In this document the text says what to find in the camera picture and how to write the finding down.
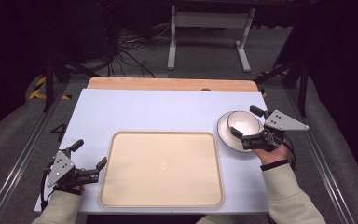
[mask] beige tray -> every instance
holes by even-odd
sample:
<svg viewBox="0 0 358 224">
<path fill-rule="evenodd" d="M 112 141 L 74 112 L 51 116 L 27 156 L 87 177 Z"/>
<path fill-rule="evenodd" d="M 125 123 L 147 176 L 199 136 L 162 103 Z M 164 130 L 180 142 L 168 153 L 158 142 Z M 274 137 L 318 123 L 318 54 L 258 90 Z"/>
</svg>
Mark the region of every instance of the beige tray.
<svg viewBox="0 0 358 224">
<path fill-rule="evenodd" d="M 100 193 L 105 207 L 215 207 L 223 201 L 210 133 L 119 132 Z"/>
</svg>

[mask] white sleeve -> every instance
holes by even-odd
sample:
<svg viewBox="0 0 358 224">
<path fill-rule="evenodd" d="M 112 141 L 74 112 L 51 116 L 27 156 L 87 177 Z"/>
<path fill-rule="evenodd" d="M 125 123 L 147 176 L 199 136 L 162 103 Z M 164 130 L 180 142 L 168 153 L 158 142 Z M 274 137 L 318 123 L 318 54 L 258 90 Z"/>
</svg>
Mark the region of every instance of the white sleeve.
<svg viewBox="0 0 358 224">
<path fill-rule="evenodd" d="M 32 224 L 75 223 L 80 201 L 80 195 L 56 190 L 51 195 L 51 200 L 42 215 Z"/>
<path fill-rule="evenodd" d="M 310 197 L 298 186 L 289 164 L 263 172 L 268 211 L 280 223 L 325 223 Z"/>
</svg>

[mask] wooden board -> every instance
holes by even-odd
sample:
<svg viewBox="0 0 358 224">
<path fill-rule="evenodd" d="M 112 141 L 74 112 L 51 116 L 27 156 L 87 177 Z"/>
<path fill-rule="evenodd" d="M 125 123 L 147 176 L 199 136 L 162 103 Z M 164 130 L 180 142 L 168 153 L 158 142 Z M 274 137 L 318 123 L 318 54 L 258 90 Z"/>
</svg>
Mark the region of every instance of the wooden board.
<svg viewBox="0 0 358 224">
<path fill-rule="evenodd" d="M 249 80 L 182 79 L 148 77 L 93 77 L 88 89 L 154 91 L 244 91 L 258 92 Z"/>
</svg>

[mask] wire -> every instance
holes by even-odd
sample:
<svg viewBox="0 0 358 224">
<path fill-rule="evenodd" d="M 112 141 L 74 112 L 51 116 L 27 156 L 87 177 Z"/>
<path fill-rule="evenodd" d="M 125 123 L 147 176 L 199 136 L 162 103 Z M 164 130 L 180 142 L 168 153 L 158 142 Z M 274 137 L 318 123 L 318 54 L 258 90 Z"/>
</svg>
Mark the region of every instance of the wire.
<svg viewBox="0 0 358 224">
<path fill-rule="evenodd" d="M 285 136 L 285 139 L 287 139 L 287 140 L 289 141 L 290 146 L 289 146 L 287 143 L 285 143 L 284 141 L 282 141 L 282 144 L 283 144 L 284 146 L 286 146 L 287 149 L 289 149 L 289 151 L 292 153 L 292 160 L 290 161 L 290 167 L 292 167 L 292 170 L 295 171 L 295 170 L 296 170 L 296 153 L 295 153 L 295 148 L 294 148 L 294 146 L 293 146 L 293 144 L 292 144 L 292 141 L 291 141 L 289 138 L 287 138 L 287 137 Z"/>
<path fill-rule="evenodd" d="M 48 198 L 46 199 L 46 201 L 48 202 L 48 200 L 50 199 L 51 194 L 53 194 L 54 190 L 48 195 Z"/>
<path fill-rule="evenodd" d="M 113 57 L 109 57 L 107 60 L 104 59 L 103 60 L 103 63 L 99 64 L 99 65 L 96 65 L 94 67 L 86 67 L 87 69 L 89 69 L 90 71 L 92 72 L 96 72 L 96 71 L 99 71 L 103 68 L 105 68 L 108 64 L 110 64 L 111 62 L 113 61 Z M 66 70 L 68 70 L 69 72 L 71 72 L 72 74 L 80 74 L 81 72 L 78 71 L 77 69 L 75 68 L 66 68 Z"/>
<path fill-rule="evenodd" d="M 165 28 L 161 33 L 159 33 L 158 35 L 156 35 L 155 37 L 153 37 L 153 39 L 157 39 L 159 38 L 162 34 L 164 34 L 164 32 L 166 32 L 168 29 L 170 29 L 171 26 L 168 26 L 167 28 Z"/>
<path fill-rule="evenodd" d="M 146 64 L 146 60 L 143 60 L 142 61 L 142 65 L 134 65 L 134 64 L 130 64 L 130 63 L 126 63 L 124 60 L 123 60 L 123 56 L 121 54 L 119 54 L 120 57 L 118 57 L 124 64 L 126 65 L 129 65 L 131 67 L 140 67 L 142 68 L 145 64 Z"/>
<path fill-rule="evenodd" d="M 144 70 L 146 70 L 152 77 L 156 77 L 152 72 L 150 72 L 145 66 L 143 66 L 142 64 L 140 64 L 136 59 L 134 59 L 128 52 L 126 51 L 122 51 L 123 53 L 127 54 L 128 56 L 130 56 L 130 58 L 132 58 L 136 63 L 138 63 L 140 66 L 142 66 L 142 68 Z"/>
<path fill-rule="evenodd" d="M 111 63 L 109 63 L 109 64 L 107 65 L 107 76 L 108 76 L 108 77 L 110 77 L 110 64 L 111 64 Z"/>
<path fill-rule="evenodd" d="M 110 63 L 110 69 L 111 69 L 111 72 L 113 74 L 113 77 L 115 77 L 116 74 L 115 74 L 115 70 L 113 69 L 113 62 Z"/>
<path fill-rule="evenodd" d="M 42 181 L 40 182 L 40 207 L 43 210 L 48 206 L 48 201 L 45 201 L 45 184 L 46 184 L 46 178 L 48 177 L 48 174 L 50 173 L 50 167 L 54 164 L 54 160 L 51 160 L 47 165 L 42 175 Z"/>
<path fill-rule="evenodd" d="M 116 57 L 116 61 L 117 61 L 117 63 L 120 65 L 120 71 L 121 71 L 121 73 L 124 75 L 124 77 L 126 76 L 126 74 L 124 73 L 124 71 L 123 71 L 123 66 L 121 65 L 121 63 L 118 61 L 118 59 L 117 59 L 118 57 Z"/>
</svg>

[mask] white table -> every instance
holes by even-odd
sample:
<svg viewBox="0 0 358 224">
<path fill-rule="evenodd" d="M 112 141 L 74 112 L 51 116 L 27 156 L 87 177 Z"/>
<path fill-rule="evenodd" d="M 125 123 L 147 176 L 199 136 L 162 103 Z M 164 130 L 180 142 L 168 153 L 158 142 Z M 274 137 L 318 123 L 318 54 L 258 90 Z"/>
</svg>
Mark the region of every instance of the white table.
<svg viewBox="0 0 358 224">
<path fill-rule="evenodd" d="M 87 214 L 251 214 L 267 212 L 266 191 L 253 153 L 228 148 L 217 133 L 220 117 L 250 105 L 266 109 L 259 92 L 83 90 L 60 149 L 78 139 L 85 144 L 72 154 L 77 168 L 92 169 L 107 155 L 119 131 L 202 131 L 217 141 L 224 201 L 214 208 L 105 208 L 99 203 L 103 180 L 87 185 L 79 212 Z M 51 189 L 46 190 L 46 197 Z M 40 202 L 35 211 L 40 211 Z"/>
</svg>

